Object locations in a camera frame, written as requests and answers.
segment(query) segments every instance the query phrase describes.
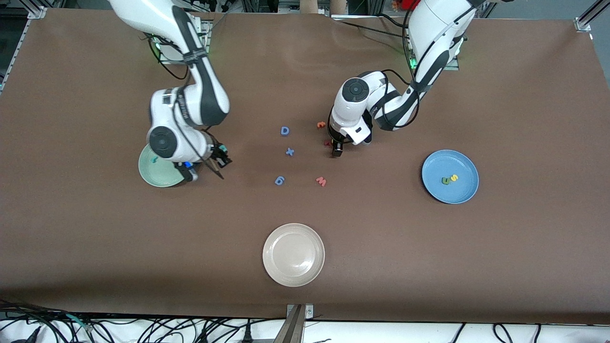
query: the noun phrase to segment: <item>green plate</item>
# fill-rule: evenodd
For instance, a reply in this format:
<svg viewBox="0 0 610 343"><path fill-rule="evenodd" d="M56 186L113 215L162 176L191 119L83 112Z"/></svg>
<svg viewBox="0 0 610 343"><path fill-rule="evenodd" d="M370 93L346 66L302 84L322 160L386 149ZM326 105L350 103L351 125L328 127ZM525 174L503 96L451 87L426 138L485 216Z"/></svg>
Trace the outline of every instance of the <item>green plate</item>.
<svg viewBox="0 0 610 343"><path fill-rule="evenodd" d="M171 187L184 180L174 163L157 156L148 144L140 154L138 169L144 181L155 187Z"/></svg>

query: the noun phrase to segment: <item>plate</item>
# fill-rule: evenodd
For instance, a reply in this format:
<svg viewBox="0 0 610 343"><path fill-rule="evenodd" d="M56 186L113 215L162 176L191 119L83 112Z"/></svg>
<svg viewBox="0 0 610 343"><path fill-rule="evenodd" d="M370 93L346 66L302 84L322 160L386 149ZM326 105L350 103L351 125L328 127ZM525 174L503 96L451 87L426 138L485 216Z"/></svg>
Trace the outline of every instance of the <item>plate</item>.
<svg viewBox="0 0 610 343"><path fill-rule="evenodd" d="M269 276L287 287L313 281L324 265L324 244L309 226L291 223L275 229L263 247L263 264Z"/></svg>
<svg viewBox="0 0 610 343"><path fill-rule="evenodd" d="M157 156L148 144L140 153L138 170L144 181L155 187L171 187L184 180L174 162Z"/></svg>
<svg viewBox="0 0 610 343"><path fill-rule="evenodd" d="M423 163L422 179L434 198L448 204L465 203L479 188L475 164L455 150L438 150L428 156Z"/></svg>

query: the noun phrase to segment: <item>table surface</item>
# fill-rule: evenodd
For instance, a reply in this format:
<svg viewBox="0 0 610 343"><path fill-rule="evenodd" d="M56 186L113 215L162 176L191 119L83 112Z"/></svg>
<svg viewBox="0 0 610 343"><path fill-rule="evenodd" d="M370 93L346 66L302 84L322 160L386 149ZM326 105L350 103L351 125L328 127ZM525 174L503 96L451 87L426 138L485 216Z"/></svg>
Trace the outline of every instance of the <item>table surface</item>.
<svg viewBox="0 0 610 343"><path fill-rule="evenodd" d="M413 125L332 159L316 123L344 80L406 76L400 39L320 15L228 15L210 59L231 113L212 132L234 163L224 181L204 170L169 189L137 160L149 97L182 81L140 36L111 11L32 22L0 96L2 296L70 311L281 317L313 303L325 319L610 323L610 92L570 21L475 20L460 70ZM467 203L424 189L440 149L476 164ZM289 222L326 247L299 288L261 259Z"/></svg>

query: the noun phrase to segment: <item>blue plate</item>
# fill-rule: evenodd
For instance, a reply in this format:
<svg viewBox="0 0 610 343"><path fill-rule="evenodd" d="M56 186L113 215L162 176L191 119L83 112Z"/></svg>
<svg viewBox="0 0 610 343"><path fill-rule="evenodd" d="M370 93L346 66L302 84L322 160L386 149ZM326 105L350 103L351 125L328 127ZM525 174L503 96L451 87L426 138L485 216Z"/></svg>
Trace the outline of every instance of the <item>blue plate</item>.
<svg viewBox="0 0 610 343"><path fill-rule="evenodd" d="M479 188L474 163L454 150L438 150L428 156L423 163L422 179L434 198L448 204L465 203Z"/></svg>

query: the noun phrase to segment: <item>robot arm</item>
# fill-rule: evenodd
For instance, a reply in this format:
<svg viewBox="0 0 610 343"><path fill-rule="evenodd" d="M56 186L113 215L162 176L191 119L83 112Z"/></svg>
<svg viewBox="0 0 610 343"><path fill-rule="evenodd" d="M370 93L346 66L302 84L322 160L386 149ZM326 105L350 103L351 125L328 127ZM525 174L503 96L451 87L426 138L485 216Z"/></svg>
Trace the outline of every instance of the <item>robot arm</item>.
<svg viewBox="0 0 610 343"><path fill-rule="evenodd" d="M345 138L354 145L370 143L371 119L385 131L395 131L408 123L418 102L459 53L464 32L480 3L480 0L422 0L413 11L408 28L418 62L415 79L402 95L381 71L369 71L347 80L335 98L329 122L334 156L341 155Z"/></svg>
<svg viewBox="0 0 610 343"><path fill-rule="evenodd" d="M172 41L181 51L194 85L156 91L151 98L148 143L172 162L205 162L224 167L226 149L198 126L219 125L229 113L229 97L218 81L190 15L171 0L109 0L118 17L136 30Z"/></svg>

